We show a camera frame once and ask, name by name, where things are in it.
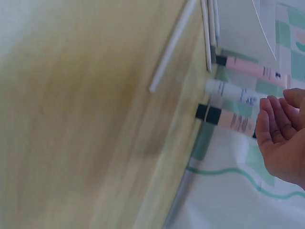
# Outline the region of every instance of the wooden surface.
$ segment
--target wooden surface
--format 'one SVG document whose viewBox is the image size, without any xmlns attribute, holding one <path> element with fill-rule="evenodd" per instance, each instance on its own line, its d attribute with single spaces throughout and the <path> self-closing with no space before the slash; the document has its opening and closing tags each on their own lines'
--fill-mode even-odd
<svg viewBox="0 0 305 229">
<path fill-rule="evenodd" d="M 198 4 L 148 93 L 183 3 L 1 1 L 0 228 L 162 228 L 208 76 Z"/>
</svg>

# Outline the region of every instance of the green checkered pattern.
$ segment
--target green checkered pattern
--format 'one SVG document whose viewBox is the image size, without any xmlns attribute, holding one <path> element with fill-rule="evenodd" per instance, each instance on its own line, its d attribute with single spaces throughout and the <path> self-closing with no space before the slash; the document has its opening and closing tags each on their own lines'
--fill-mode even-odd
<svg viewBox="0 0 305 229">
<path fill-rule="evenodd" d="M 292 75 L 292 87 L 305 88 L 305 14 L 299 10 L 279 4 L 276 7 L 276 57 L 279 61 L 282 73 Z M 235 56 L 247 61 L 259 63 L 255 58 L 240 55 L 238 53 L 223 51 L 224 55 Z M 260 93 L 283 96 L 283 90 L 273 84 L 245 76 L 237 72 L 227 70 L 219 66 L 216 79 L 234 83 L 241 87 L 246 87 Z M 243 104 L 238 104 L 230 100 L 219 100 L 211 98 L 211 104 L 222 109 L 232 111 L 243 116 L 257 118 L 258 110 Z M 204 160 L 209 142 L 213 136 L 214 126 L 203 124 L 193 150 L 192 157 L 196 160 Z M 244 164 L 249 166 L 268 185 L 274 186 L 275 178 L 265 169 L 262 155 L 257 143 L 249 142 L 249 152 Z"/>
</svg>

